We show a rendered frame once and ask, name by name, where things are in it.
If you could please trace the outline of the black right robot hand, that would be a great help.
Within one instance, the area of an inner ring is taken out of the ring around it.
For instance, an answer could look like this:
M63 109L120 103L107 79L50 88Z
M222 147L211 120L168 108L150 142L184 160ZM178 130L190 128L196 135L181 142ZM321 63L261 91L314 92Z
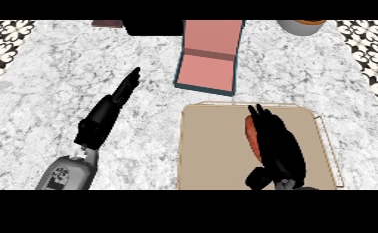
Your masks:
M250 171L244 185L261 190L270 183L292 179L295 187L304 185L305 162L296 139L286 129L281 119L256 105L247 106L261 155L261 167Z

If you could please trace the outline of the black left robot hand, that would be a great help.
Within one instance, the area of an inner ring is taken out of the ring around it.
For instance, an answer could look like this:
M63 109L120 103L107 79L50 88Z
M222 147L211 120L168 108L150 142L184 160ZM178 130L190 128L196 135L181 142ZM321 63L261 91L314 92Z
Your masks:
M119 111L138 85L138 72L140 68L135 67L115 92L100 99L87 117L78 123L73 142L84 148L97 150L107 138Z

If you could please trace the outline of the orange sweet potato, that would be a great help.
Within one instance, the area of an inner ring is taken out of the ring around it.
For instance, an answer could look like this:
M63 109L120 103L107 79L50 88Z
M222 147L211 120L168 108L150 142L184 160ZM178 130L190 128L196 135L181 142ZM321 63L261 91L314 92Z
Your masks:
M247 140L255 158L261 163L261 155L259 155L259 148L258 148L258 142L256 142L256 131L253 128L250 115L247 115L244 118L244 136L246 136L246 140Z

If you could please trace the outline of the tan tray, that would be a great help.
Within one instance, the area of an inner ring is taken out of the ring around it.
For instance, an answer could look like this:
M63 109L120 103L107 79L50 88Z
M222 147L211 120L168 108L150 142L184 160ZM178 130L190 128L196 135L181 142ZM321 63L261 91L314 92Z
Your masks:
M318 190L343 187L333 149L320 116L283 103L265 103L298 141L305 160L304 185ZM202 102L182 108L177 188L180 190L242 190L244 178L261 165L244 136L244 102Z

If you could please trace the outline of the pink box with teal rim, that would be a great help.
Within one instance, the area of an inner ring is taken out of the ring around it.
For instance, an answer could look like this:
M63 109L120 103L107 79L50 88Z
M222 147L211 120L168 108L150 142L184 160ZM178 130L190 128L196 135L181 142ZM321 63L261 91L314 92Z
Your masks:
M174 87L216 95L236 92L243 20L185 20Z

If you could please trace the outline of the dark brown block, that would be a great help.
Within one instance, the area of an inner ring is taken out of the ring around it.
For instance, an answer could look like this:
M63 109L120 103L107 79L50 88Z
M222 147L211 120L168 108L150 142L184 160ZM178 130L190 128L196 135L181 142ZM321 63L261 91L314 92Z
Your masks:
M106 28L122 28L122 21L120 20L92 20L91 26L106 27Z

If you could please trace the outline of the black appliance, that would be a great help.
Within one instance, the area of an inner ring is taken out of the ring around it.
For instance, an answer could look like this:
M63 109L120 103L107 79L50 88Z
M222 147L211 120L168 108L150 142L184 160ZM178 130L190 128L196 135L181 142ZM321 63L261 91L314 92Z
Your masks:
M181 36L181 20L123 20L123 28L131 36Z

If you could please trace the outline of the grey pot with orange rim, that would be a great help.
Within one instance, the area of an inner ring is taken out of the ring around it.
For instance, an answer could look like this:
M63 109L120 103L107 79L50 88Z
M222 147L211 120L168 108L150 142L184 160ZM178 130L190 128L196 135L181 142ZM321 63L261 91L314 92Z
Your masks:
M312 35L324 24L324 20L278 20L278 26L292 35Z

